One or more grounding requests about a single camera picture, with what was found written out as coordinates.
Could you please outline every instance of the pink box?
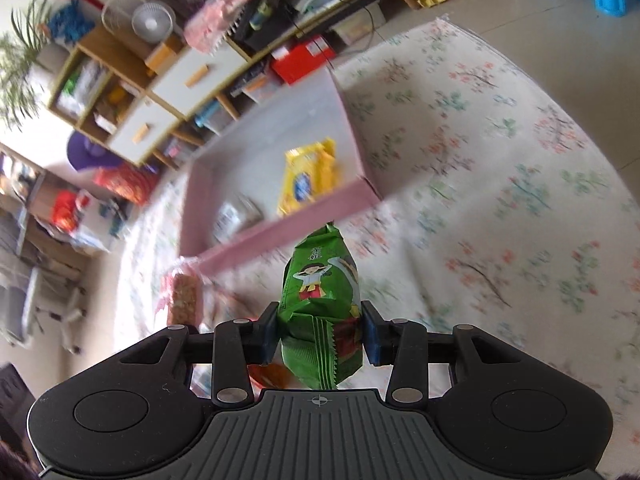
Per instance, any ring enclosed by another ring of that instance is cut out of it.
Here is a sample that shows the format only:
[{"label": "pink box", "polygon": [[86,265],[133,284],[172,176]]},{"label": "pink box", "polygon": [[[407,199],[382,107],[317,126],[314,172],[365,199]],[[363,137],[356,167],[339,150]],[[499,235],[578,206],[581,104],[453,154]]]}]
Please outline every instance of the pink box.
[{"label": "pink box", "polygon": [[[336,142],[340,184],[301,210],[276,214],[287,150],[325,137]],[[225,198],[247,196],[264,220],[214,245],[212,229]],[[327,222],[380,202],[334,78],[318,70],[284,87],[198,150],[185,196],[180,256],[199,256],[200,272],[211,276],[260,254],[302,240]]]}]

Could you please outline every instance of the white drawer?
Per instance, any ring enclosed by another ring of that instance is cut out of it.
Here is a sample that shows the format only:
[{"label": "white drawer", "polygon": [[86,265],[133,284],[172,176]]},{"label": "white drawer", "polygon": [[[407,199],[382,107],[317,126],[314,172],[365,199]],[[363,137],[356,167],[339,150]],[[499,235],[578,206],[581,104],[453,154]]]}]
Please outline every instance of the white drawer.
[{"label": "white drawer", "polygon": [[132,106],[134,109],[111,136],[108,145],[112,152],[139,164],[167,131],[177,126],[179,119],[148,97]]},{"label": "white drawer", "polygon": [[246,64],[244,58],[227,43],[223,43],[212,56],[189,48],[167,72],[159,76],[151,91],[182,115],[189,116],[226,78]]}]

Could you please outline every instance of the purple hat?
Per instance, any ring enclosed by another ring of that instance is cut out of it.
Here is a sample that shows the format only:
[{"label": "purple hat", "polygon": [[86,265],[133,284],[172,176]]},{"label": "purple hat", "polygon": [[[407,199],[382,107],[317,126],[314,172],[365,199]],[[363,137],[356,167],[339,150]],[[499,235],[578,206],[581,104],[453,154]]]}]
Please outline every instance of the purple hat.
[{"label": "purple hat", "polygon": [[115,153],[91,142],[80,132],[74,131],[66,144],[66,158],[76,171],[89,168],[117,168],[122,159]]}]

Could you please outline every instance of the green snack package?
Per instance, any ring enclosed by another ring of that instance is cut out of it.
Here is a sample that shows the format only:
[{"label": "green snack package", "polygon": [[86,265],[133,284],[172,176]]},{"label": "green snack package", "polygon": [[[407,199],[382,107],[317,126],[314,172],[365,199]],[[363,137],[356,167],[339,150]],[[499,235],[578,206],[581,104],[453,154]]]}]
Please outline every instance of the green snack package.
[{"label": "green snack package", "polygon": [[278,325],[284,364],[309,388],[332,390],[362,366],[358,271],[332,223],[296,245]]}]

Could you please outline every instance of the tile floor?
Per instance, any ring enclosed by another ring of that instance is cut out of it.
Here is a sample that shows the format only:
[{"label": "tile floor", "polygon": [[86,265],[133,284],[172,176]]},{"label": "tile floor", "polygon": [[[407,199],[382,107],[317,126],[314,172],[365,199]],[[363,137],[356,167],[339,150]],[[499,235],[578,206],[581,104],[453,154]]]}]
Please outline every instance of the tile floor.
[{"label": "tile floor", "polygon": [[[431,9],[396,6],[372,38],[334,62],[437,16],[469,28],[524,69],[599,145],[640,198],[640,4],[623,18],[596,11],[593,0],[449,0]],[[88,317],[78,334],[75,374],[110,355],[119,251],[88,269]]]}]

